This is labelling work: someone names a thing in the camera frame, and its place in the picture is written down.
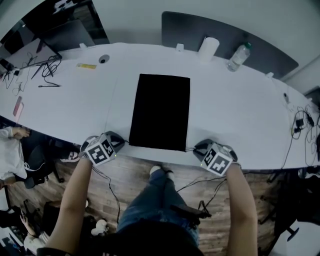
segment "white sneaker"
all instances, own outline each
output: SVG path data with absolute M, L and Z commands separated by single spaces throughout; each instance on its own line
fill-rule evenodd
M 80 160 L 77 152 L 70 152 L 69 156 L 66 158 L 60 159 L 63 163 L 75 163 Z
M 150 170 L 150 176 L 151 176 L 151 174 L 153 174 L 155 171 L 157 171 L 159 169 L 161 169 L 160 165 L 155 165 L 154 167 L 152 167 Z
M 172 180 L 173 183 L 175 183 L 175 175 L 174 175 L 174 173 L 173 173 L 172 170 L 168 170 L 168 171 L 166 172 L 166 177 L 167 177 L 169 180 Z

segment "plastic bottle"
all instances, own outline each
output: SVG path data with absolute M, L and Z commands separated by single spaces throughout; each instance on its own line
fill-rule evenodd
M 226 67 L 228 70 L 235 72 L 250 56 L 251 43 L 246 42 L 239 46 L 231 59 L 228 60 Z

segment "bottle cap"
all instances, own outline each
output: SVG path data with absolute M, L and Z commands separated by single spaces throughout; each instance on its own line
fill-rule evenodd
M 248 48 L 248 49 L 251 49 L 252 44 L 249 43 L 249 42 L 246 42 L 246 43 L 244 44 L 244 46 L 245 46 L 246 48 Z

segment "pink phone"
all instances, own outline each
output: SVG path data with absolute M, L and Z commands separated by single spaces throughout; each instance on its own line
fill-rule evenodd
M 13 110 L 13 115 L 14 115 L 14 116 L 17 115 L 17 112 L 18 112 L 19 106 L 20 106 L 20 104 L 21 104 L 21 101 L 22 101 L 22 97 L 19 96 L 18 99 L 17 99 L 17 101 L 16 101 L 14 110 Z

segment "jeans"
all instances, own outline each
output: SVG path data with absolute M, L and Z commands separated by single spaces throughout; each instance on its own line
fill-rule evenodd
M 117 232 L 142 219 L 169 222 L 184 228 L 194 239 L 195 245 L 198 246 L 198 227 L 196 229 L 189 227 L 190 222 L 171 210 L 171 205 L 179 206 L 186 205 L 186 203 L 176 191 L 175 183 L 167 178 L 165 171 L 156 170 L 151 174 L 148 185 L 124 211 L 119 220 Z

